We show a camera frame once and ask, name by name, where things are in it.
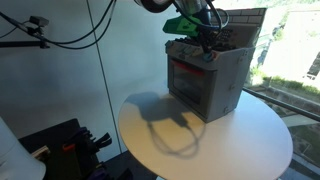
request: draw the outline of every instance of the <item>round white table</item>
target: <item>round white table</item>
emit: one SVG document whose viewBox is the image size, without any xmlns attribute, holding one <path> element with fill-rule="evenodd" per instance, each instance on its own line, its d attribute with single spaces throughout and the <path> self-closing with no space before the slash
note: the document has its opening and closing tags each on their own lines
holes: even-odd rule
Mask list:
<svg viewBox="0 0 320 180">
<path fill-rule="evenodd" d="M 119 129 L 132 155 L 168 180 L 272 180 L 292 158 L 286 125 L 245 92 L 234 111 L 208 124 L 167 90 L 133 94 Z"/>
</svg>

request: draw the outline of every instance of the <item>floor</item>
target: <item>floor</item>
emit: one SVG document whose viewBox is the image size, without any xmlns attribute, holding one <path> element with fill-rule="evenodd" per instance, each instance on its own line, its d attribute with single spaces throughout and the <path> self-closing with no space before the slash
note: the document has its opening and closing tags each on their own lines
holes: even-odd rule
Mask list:
<svg viewBox="0 0 320 180">
<path fill-rule="evenodd" d="M 126 169 L 133 174 L 133 180 L 156 180 L 157 175 L 146 169 L 128 151 L 105 163 L 111 177 L 118 178 Z"/>
</svg>

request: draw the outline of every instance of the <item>white wall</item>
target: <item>white wall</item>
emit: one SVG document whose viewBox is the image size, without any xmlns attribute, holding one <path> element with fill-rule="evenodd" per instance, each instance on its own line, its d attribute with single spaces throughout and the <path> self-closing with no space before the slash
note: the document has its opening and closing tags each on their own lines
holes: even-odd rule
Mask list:
<svg viewBox="0 0 320 180">
<path fill-rule="evenodd" d="M 88 1 L 96 24 L 109 0 Z M 30 15 L 49 19 L 45 33 L 54 40 L 73 40 L 92 29 L 85 0 L 2 0 L 1 10 L 19 21 Z M 118 0 L 110 29 L 98 44 L 116 124 L 127 96 L 154 84 L 166 86 L 164 44 L 177 36 L 164 34 L 162 27 L 176 16 L 173 7 L 152 14 L 133 0 Z M 1 19 L 0 35 L 10 29 Z M 18 32 L 0 41 L 25 39 L 30 38 Z M 114 142 L 99 153 L 101 160 L 120 153 L 96 46 L 0 49 L 0 116 L 18 137 L 76 117 L 95 136 L 111 134 Z"/>
</svg>

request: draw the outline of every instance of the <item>wall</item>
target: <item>wall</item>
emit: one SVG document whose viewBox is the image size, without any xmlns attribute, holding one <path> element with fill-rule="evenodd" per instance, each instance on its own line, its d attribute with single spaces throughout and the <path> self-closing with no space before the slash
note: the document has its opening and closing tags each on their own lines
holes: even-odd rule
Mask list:
<svg viewBox="0 0 320 180">
<path fill-rule="evenodd" d="M 131 0 L 118 1 L 110 29 L 98 46 L 80 51 L 54 45 L 46 50 L 0 49 L 0 116 L 17 137 L 76 117 L 94 136 L 111 134 L 114 142 L 98 154 L 100 160 L 126 150 L 120 139 L 120 151 L 115 127 L 119 110 L 131 93 L 155 84 L 166 86 L 164 43 L 175 36 L 165 35 L 161 29 L 166 19 L 177 14 L 173 8 L 151 14 Z M 108 2 L 88 0 L 95 24 Z M 85 0 L 2 0 L 1 11 L 19 21 L 30 15 L 49 19 L 46 37 L 57 41 L 73 40 L 92 29 Z M 2 19 L 0 24 L 0 35 L 12 28 Z M 16 31 L 0 41 L 30 39 Z M 92 41 L 93 36 L 75 46 Z"/>
</svg>

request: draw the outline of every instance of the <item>white panel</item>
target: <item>white panel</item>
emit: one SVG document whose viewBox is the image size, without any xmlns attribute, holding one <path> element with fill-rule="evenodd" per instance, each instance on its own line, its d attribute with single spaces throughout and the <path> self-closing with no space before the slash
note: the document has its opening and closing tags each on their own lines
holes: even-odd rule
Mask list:
<svg viewBox="0 0 320 180">
<path fill-rule="evenodd" d="M 85 0 L 2 0 L 1 11 L 19 21 L 30 15 L 49 19 L 46 37 L 58 41 L 92 29 Z M 11 28 L 0 20 L 0 35 Z M 32 38 L 17 31 L 0 41 L 28 39 Z M 93 36 L 81 44 L 92 41 Z M 0 49 L 0 116 L 17 137 L 78 118 L 97 138 L 105 132 L 113 138 L 98 154 L 100 160 L 120 152 L 96 46 L 80 51 L 53 45 L 46 50 Z"/>
<path fill-rule="evenodd" d="M 96 24 L 109 0 L 89 2 Z M 118 119 L 122 103 L 130 94 L 149 89 L 153 84 L 166 85 L 164 44 L 178 36 L 165 34 L 162 28 L 167 19 L 179 15 L 173 6 L 165 12 L 153 14 L 133 0 L 118 1 L 110 29 L 99 42 L 115 119 Z M 122 141 L 121 146 L 124 151 L 126 148 Z"/>
</svg>

